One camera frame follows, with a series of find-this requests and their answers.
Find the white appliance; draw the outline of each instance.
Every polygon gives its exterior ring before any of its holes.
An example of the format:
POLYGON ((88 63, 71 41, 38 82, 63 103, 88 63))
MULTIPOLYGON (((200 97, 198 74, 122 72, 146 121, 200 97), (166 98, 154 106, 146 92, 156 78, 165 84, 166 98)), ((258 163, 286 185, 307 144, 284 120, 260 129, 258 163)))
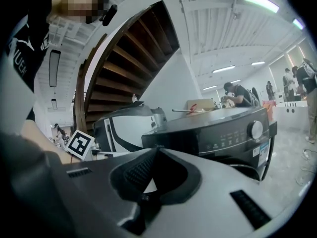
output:
POLYGON ((162 109, 153 113, 143 102, 112 112, 94 123, 94 136, 103 152, 134 152, 143 149, 141 136, 161 125, 162 109))

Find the backpack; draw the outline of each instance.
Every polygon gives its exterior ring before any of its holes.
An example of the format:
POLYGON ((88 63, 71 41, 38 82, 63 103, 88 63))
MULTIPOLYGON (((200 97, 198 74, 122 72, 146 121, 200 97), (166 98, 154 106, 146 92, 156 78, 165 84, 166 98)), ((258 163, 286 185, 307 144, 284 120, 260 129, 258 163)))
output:
POLYGON ((248 90, 248 93, 250 95, 250 100, 251 102, 249 102, 248 100, 246 100, 246 98, 244 98, 244 100, 246 102, 248 102, 250 104, 251 107, 260 107, 260 101, 258 100, 258 98, 255 96, 255 94, 253 92, 251 92, 250 90, 248 90))
POLYGON ((307 73, 308 77, 303 78, 303 80, 307 79, 314 79, 317 84, 317 69, 314 67, 313 63, 306 58, 303 58, 303 63, 300 68, 304 68, 305 72, 307 73))
POLYGON ((245 100, 249 105, 250 107, 260 107, 260 101, 256 98, 256 96, 249 90, 249 89, 246 89, 247 92, 249 93, 249 96, 250 96, 250 100, 251 102, 249 102, 246 98, 243 97, 243 100, 245 100))

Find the person standing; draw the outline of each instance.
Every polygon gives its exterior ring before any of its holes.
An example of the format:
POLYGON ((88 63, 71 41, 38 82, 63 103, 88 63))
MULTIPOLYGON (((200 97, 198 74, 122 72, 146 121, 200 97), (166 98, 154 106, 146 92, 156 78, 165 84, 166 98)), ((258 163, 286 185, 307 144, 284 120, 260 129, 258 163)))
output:
POLYGON ((268 100, 269 100, 269 101, 274 100, 273 86, 271 85, 271 82, 270 82, 270 81, 267 82, 266 92, 267 92, 267 95, 268 95, 268 100))
POLYGON ((296 85, 293 76, 290 73, 290 70, 288 68, 285 69, 285 74, 284 77, 286 78, 287 81, 287 86, 288 86, 288 97, 287 101, 295 101, 295 90, 296 90, 296 85))
POLYGON ((307 106, 308 117, 310 121, 310 135, 305 139, 314 144, 317 136, 317 84, 313 78, 310 78, 305 71, 304 67, 298 68, 297 66, 292 68, 294 78, 297 78, 298 93, 303 93, 303 85, 307 91, 307 106))

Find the knob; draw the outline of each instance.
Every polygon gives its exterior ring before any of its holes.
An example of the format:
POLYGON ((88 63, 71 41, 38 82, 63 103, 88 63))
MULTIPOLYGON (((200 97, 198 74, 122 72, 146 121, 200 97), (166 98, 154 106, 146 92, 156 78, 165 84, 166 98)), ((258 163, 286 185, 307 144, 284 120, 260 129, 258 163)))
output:
POLYGON ((260 121, 253 121, 249 124, 248 132, 250 137, 253 139, 258 139, 262 136, 263 125, 260 121))

